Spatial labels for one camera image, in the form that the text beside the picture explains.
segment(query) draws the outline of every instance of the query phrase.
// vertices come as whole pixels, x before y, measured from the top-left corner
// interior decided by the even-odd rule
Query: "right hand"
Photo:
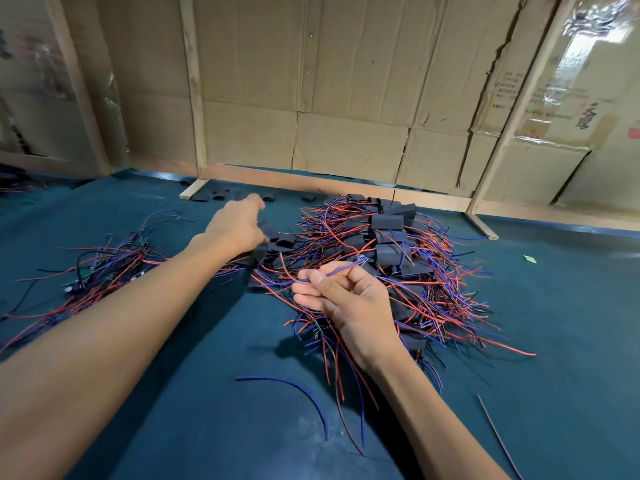
[[[359,366],[372,374],[390,355],[404,350],[391,314],[386,286],[360,266],[332,276],[348,262],[334,261],[319,269],[302,269],[293,300],[331,318]]]

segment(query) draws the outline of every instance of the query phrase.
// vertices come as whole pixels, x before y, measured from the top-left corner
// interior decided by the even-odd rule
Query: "left hand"
[[[207,226],[201,240],[224,242],[236,256],[251,251],[259,244],[266,242],[267,237],[258,227],[258,212],[264,210],[264,202],[258,194],[251,194],[247,198],[228,201],[216,212]]]

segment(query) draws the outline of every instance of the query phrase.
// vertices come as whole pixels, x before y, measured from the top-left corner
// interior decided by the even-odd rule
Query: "fingernail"
[[[312,283],[319,283],[322,280],[324,280],[324,274],[320,273],[320,271],[318,271],[317,269],[314,269],[309,274],[309,281],[311,281]]]

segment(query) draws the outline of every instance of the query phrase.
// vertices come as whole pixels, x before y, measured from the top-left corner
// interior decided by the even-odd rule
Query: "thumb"
[[[322,296],[338,306],[346,305],[354,298],[353,295],[341,287],[338,282],[331,278],[327,278],[316,269],[309,273],[309,281],[311,281],[311,284],[313,284],[316,290],[320,291]]]

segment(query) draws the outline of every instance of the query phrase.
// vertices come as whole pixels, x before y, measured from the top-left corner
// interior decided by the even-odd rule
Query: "forearm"
[[[64,476],[206,283],[234,255],[232,244],[196,236],[176,257],[1,364],[3,478]]]
[[[508,480],[404,348],[394,351],[373,375],[396,412],[425,478]]]

